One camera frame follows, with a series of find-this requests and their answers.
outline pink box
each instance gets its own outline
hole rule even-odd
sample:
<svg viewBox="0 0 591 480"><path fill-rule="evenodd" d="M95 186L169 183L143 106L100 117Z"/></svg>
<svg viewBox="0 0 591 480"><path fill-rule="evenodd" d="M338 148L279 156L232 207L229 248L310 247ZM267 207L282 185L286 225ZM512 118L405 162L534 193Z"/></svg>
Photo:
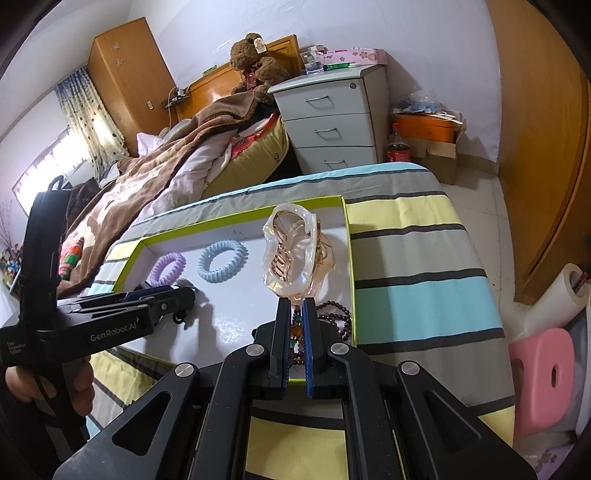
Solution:
<svg viewBox="0 0 591 480"><path fill-rule="evenodd" d="M353 47L350 50L346 48L343 50L330 50L326 53L316 54L320 61L325 65L333 65L335 63L360 63L361 65L386 65L388 64L388 56L381 48L358 48Z"/></svg>

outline nightstand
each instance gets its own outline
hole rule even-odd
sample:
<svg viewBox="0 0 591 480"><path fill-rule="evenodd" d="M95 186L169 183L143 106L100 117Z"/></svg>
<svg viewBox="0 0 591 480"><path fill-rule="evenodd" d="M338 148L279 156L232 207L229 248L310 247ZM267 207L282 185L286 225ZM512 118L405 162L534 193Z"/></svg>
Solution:
<svg viewBox="0 0 591 480"><path fill-rule="evenodd" d="M386 160L390 97L383 65L302 75L269 93L304 174Z"/></svg>

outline screw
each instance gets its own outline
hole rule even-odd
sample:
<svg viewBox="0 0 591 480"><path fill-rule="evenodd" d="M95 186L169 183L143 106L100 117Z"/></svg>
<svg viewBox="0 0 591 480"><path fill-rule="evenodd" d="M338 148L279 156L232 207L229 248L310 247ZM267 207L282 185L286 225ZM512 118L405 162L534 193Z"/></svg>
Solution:
<svg viewBox="0 0 591 480"><path fill-rule="evenodd" d="M177 374L177 377L190 377L193 375L194 371L195 369L191 364L180 364L174 369L174 373Z"/></svg>
<svg viewBox="0 0 591 480"><path fill-rule="evenodd" d="M253 343L246 347L246 354L250 356L259 356L265 352L265 347L258 343Z"/></svg>
<svg viewBox="0 0 591 480"><path fill-rule="evenodd" d="M404 362L401 368L407 375L416 375L420 371L420 368L415 362Z"/></svg>
<svg viewBox="0 0 591 480"><path fill-rule="evenodd" d="M349 345L346 343L333 343L330 346L330 351L335 355L344 355L349 351Z"/></svg>

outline human hand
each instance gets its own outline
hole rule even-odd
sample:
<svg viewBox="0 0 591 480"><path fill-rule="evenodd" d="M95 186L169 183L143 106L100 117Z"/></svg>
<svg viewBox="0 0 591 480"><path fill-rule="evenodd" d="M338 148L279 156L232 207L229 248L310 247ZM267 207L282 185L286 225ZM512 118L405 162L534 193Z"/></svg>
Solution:
<svg viewBox="0 0 591 480"><path fill-rule="evenodd" d="M86 417L92 411L92 401L95 398L95 388L92 385L94 379L95 373L90 364L90 357L84 357L80 371L74 379L76 395L72 398L74 411L82 417ZM41 383L49 398L56 396L56 388L49 381L41 377ZM10 393L20 402L30 403L35 399L43 398L33 372L26 367L7 368L6 385Z"/></svg>

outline striped bedsheet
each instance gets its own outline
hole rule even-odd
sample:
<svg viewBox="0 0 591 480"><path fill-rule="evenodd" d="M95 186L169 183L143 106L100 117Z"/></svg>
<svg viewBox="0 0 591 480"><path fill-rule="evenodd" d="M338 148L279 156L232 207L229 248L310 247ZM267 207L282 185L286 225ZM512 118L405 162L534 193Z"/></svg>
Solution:
<svg viewBox="0 0 591 480"><path fill-rule="evenodd" d="M153 217L115 243L90 293L111 291L146 236L244 210L342 195L350 222L358 347L380 362L413 360L512 443L514 390L501 320L486 274L435 177L388 163L230 192ZM101 428L170 367L123 349L92 359L92 420ZM348 478L340 403L284 402L253 410L246 478Z"/></svg>

